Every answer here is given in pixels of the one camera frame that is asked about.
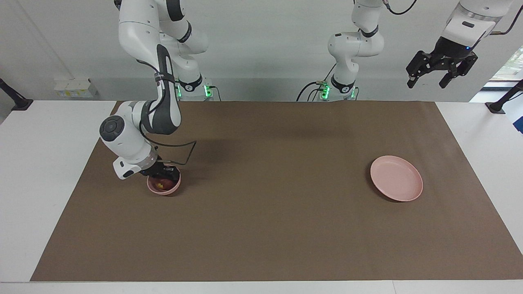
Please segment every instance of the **electrical socket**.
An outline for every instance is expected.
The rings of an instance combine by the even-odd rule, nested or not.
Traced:
[[[94,98],[98,90],[88,78],[56,81],[56,94],[62,98]]]

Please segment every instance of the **window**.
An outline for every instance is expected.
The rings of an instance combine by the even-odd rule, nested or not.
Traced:
[[[519,48],[491,81],[519,81],[523,79],[523,47]]]

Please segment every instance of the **brown paper mat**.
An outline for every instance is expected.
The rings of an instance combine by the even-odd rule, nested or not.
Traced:
[[[434,103],[181,103],[177,197],[118,180],[101,142],[32,281],[522,279],[523,257]],[[183,160],[188,149],[161,148]],[[382,155],[425,189],[389,201]]]

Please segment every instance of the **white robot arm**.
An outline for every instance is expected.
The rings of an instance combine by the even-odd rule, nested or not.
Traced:
[[[158,161],[156,148],[144,133],[169,135],[180,126],[176,82],[185,94],[205,95],[198,64],[184,54],[205,52],[207,36],[184,20],[180,0],[116,0],[115,4],[120,9],[120,44],[138,62],[153,69],[158,98],[123,103],[115,115],[103,121],[100,137],[118,155],[113,167],[120,179],[139,172],[176,183],[178,169]]]
[[[337,33],[329,39],[328,50],[336,59],[336,70],[328,82],[328,100],[343,100],[350,95],[359,71],[353,58],[376,56],[383,50],[383,36],[378,31],[382,7],[382,0],[356,0],[352,20],[359,30]]]
[[[409,88],[419,77],[435,70],[447,74],[440,81],[445,88],[458,76],[465,76],[477,60],[477,44],[489,36],[508,13],[513,0],[461,0],[450,15],[447,25],[431,53],[418,51],[407,66]]]

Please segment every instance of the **pink plate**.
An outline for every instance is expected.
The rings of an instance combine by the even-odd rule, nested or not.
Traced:
[[[412,201],[423,191],[423,180],[418,170],[396,156],[376,159],[370,167],[370,176],[379,191],[397,201]]]

